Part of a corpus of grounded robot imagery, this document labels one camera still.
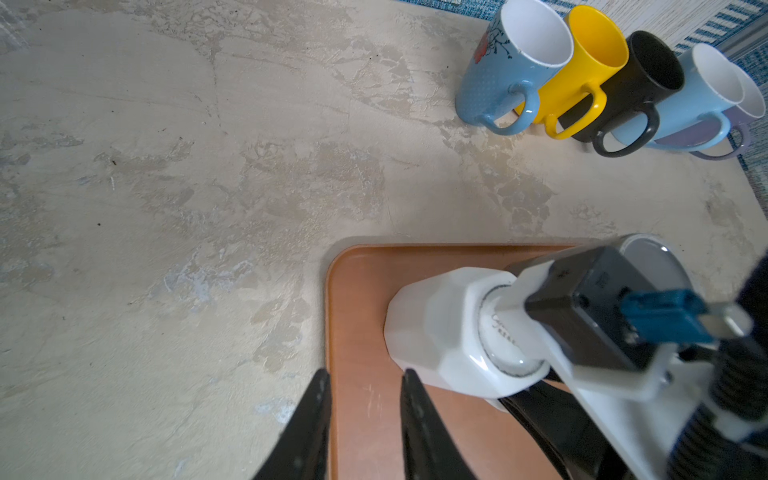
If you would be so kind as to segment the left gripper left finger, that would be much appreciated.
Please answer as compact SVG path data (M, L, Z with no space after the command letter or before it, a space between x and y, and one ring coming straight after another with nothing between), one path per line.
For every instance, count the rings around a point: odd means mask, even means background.
M254 479L325 479L331 413L330 374L321 368Z

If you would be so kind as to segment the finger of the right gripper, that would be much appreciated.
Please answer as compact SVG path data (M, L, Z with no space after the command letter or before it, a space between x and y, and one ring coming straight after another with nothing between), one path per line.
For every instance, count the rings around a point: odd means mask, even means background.
M545 381L499 400L563 479L628 479L628 467L575 396Z

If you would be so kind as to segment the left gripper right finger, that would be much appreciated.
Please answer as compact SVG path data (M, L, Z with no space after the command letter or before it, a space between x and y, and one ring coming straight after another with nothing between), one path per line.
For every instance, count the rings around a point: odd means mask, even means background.
M417 372L404 372L400 393L406 479L475 479Z

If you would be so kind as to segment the white mug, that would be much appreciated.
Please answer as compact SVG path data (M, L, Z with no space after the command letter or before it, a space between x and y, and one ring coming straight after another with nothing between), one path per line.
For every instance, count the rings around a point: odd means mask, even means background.
M508 271L462 267L401 288L384 326L390 357L426 385L484 399L543 380L549 364L523 353L496 311L516 280Z

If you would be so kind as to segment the black mug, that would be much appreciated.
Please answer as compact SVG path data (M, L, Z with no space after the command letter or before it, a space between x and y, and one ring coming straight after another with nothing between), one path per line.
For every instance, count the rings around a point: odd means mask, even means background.
M627 38L627 45L627 64L601 85L607 96L605 109L573 135L608 158L627 156L650 142L661 124L656 105L680 91L685 82L678 57L654 34L635 31ZM608 151L604 146L607 134L636 116L641 119L639 136L620 150Z

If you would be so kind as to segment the light blue mug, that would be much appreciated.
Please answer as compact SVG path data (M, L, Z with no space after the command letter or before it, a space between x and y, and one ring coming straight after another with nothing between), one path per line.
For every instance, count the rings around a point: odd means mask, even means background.
M684 71L684 86L656 105L661 124L645 146L701 121L717 119L719 133L702 144L709 148L729 133L731 122L723 112L744 99L744 88L732 63L711 45L696 44L677 57ZM641 119L636 116L609 134L626 147L639 136L640 129Z

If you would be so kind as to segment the lavender mug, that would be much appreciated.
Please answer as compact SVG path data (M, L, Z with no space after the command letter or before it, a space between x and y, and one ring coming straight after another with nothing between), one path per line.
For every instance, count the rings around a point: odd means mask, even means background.
M690 151L693 156L710 161L730 159L748 150L752 141L749 126L765 115L766 103L755 81L738 65L732 63L731 66L735 69L744 88L745 97L739 104L724 111L723 114L731 122L731 133L739 133L741 137L740 143L729 153L723 155L712 156L704 153L702 144L715 137L720 131L720 123L717 119L707 119L654 141L653 146L655 148L670 150L678 147L688 148L693 146L694 149Z

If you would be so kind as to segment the yellow mug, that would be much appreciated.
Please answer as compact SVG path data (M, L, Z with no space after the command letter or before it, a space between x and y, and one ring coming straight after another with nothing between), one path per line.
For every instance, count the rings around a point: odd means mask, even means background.
M571 9L566 23L574 41L571 60L538 90L539 112L534 120L554 140L565 140L594 122L607 106L601 85L629 59L626 40L618 26L600 10L587 5ZM559 118L591 96L587 111L575 123L558 129Z

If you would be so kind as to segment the teal blue mug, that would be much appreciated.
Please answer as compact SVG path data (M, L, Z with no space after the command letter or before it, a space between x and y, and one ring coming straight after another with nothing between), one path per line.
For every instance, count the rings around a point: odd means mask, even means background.
M542 106L538 90L574 53L564 19L537 0L505 2L472 55L455 98L466 124L501 136L517 135Z

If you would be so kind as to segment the grey mug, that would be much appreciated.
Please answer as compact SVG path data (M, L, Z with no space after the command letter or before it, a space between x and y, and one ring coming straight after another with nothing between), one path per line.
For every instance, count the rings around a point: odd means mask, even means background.
M674 252L649 234L629 234L545 254L507 266L515 277L542 278L529 301L558 300L562 295L585 299L592 306L618 305L627 294L695 292Z

